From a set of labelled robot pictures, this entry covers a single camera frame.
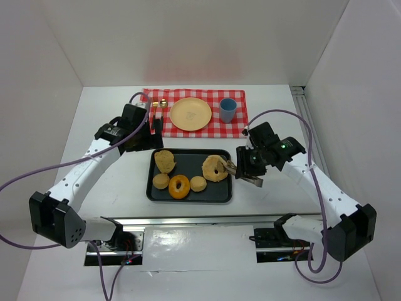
black tray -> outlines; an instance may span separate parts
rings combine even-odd
[[[230,159],[230,154],[222,149],[166,149],[174,155],[176,165],[169,177],[183,174],[189,180],[194,176],[202,176],[202,164],[209,155],[220,155],[224,160]],[[155,153],[161,151],[157,149],[152,152],[150,159],[148,184],[146,196],[151,201],[158,202],[190,202],[190,203],[226,203],[232,197],[231,176],[228,175],[220,182],[207,182],[206,189],[195,193],[192,190],[184,199],[174,199],[169,194],[169,189],[158,190],[152,184],[153,177],[160,174],[155,162]]]

bread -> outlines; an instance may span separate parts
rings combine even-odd
[[[174,169],[174,155],[168,150],[161,150],[160,152],[155,153],[155,162],[157,168],[161,173],[168,174],[170,171]]]
[[[157,174],[153,178],[153,186],[157,189],[164,189],[169,185],[170,178],[167,174]]]
[[[220,182],[228,176],[227,172],[222,172],[219,170],[219,162],[223,166],[227,166],[227,162],[219,155],[211,155],[206,158],[202,164],[202,173],[205,179],[212,182]]]
[[[202,191],[206,188],[206,180],[204,177],[193,177],[190,181],[190,188],[195,191],[196,193],[198,193],[199,191]]]

round plate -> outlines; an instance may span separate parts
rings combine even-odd
[[[180,99],[170,109],[171,122],[182,130],[199,130],[207,125],[211,118],[210,106],[199,98]]]

blue cup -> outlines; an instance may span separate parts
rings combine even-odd
[[[220,119],[225,124],[231,122],[236,115],[237,102],[232,98],[223,98],[220,101]]]

small round bread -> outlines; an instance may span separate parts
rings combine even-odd
[[[228,176],[228,173],[218,170],[218,162],[222,162],[223,166],[227,165],[227,162],[219,155],[211,155],[206,158],[202,164],[202,173],[205,179],[212,182],[220,182]]]
[[[171,178],[169,182],[169,194],[174,199],[184,199],[190,190],[190,184],[187,177],[179,174]]]
[[[174,155],[165,149],[155,153],[155,162],[160,172],[165,174],[172,171],[175,166]]]
[[[190,188],[195,191],[196,193],[198,193],[199,191],[202,191],[206,188],[206,180],[204,177],[193,177],[190,181]]]
[[[153,186],[157,189],[162,190],[169,185],[170,178],[167,174],[157,174],[153,178]]]

